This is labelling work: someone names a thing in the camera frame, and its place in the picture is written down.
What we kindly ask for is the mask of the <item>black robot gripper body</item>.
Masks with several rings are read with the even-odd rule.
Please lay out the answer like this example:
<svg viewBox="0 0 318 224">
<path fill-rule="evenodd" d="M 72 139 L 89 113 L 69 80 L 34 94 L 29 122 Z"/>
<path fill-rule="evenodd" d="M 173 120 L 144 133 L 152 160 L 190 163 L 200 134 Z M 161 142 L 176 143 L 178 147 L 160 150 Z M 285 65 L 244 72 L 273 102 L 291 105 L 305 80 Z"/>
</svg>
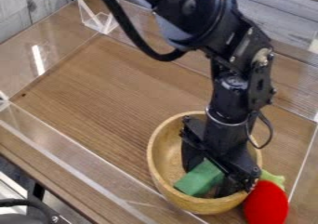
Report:
<svg viewBox="0 0 318 224">
<path fill-rule="evenodd" d="M 205 120 L 185 115 L 182 125 L 181 142 L 200 146 L 203 160 L 207 159 L 217 167 L 224 177 L 231 174 L 245 176 L 251 190 L 260 176 L 260 169 L 247 149 L 247 122 L 224 123 L 207 113 Z"/>
</svg>

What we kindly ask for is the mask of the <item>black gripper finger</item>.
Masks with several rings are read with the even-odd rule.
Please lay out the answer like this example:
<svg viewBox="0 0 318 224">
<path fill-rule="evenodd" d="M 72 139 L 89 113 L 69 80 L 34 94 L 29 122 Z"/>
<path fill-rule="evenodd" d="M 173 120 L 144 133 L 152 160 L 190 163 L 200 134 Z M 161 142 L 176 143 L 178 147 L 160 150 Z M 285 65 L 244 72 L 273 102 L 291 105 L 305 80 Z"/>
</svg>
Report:
<svg viewBox="0 0 318 224">
<path fill-rule="evenodd" d="M 236 192 L 249 192 L 248 178 L 239 175 L 227 175 L 217 187 L 217 197 L 227 197 Z"/>
<path fill-rule="evenodd" d="M 181 142 L 181 163 L 185 172 L 189 172 L 203 161 L 203 152 L 198 145 Z"/>
</svg>

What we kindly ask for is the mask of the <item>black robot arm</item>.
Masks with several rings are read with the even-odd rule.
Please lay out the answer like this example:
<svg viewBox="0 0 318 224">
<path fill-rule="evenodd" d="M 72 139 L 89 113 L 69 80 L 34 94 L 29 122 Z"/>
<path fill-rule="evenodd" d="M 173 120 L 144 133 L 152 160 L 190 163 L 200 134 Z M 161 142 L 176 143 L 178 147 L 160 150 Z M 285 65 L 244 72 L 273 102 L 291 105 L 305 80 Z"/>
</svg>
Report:
<svg viewBox="0 0 318 224">
<path fill-rule="evenodd" d="M 215 196 L 249 191 L 260 168 L 248 153 L 261 108 L 273 97 L 271 39 L 239 11 L 236 0 L 142 0 L 156 15 L 161 34 L 177 52 L 200 50 L 211 59 L 212 98 L 204 118 L 182 118 L 182 169 L 203 161 L 221 173 Z"/>
</svg>

